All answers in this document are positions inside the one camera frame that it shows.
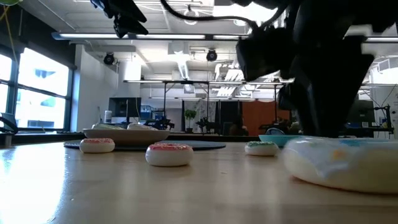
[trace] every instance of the ceiling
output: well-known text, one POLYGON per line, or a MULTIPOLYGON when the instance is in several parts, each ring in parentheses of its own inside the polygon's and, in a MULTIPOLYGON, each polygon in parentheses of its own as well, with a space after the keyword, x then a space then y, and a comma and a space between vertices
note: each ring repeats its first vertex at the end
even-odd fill
MULTIPOLYGON (((213 14, 214 0, 202 0, 201 6, 192 6, 199 15, 213 14)), ((21 6, 34 16, 46 22, 48 25, 60 32, 101 32, 113 33, 113 20, 107 19, 103 12, 95 9, 87 0, 29 0, 23 1, 21 6)), ((174 9, 184 12, 186 5, 172 6, 174 9)), ((187 34, 247 34, 246 26, 237 26, 234 21, 199 22, 195 25, 188 25, 183 20, 171 16, 162 10, 158 4, 141 5, 139 9, 144 13, 147 22, 144 25, 149 33, 187 33, 187 34)), ((368 27, 352 27, 349 34, 366 33, 370 34, 368 27)), ((396 27, 385 31, 385 36, 396 36, 396 27)), ((147 63, 142 68, 143 74, 165 74, 178 70, 175 61, 169 58, 169 43, 172 41, 159 40, 91 40, 83 42, 86 48, 92 51, 93 55, 99 58, 104 57, 105 52, 101 46, 121 45, 125 47, 135 46, 144 61, 147 63)), ((206 54, 208 49, 216 49, 218 60, 234 60, 234 42, 217 41, 188 41, 188 53, 191 55, 187 62, 189 70, 208 70, 214 72, 216 63, 207 62, 206 54)), ((366 44, 364 51, 376 55, 398 55, 397 44, 366 44)), ((131 52, 115 52, 115 57, 120 60, 129 60, 131 52)))

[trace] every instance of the table surface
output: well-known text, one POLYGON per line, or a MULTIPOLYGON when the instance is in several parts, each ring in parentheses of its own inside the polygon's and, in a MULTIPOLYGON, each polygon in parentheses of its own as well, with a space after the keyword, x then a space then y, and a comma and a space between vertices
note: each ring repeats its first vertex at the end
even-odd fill
POLYGON ((397 223, 398 196, 301 182, 243 146, 174 168, 60 142, 0 149, 0 223, 397 223))

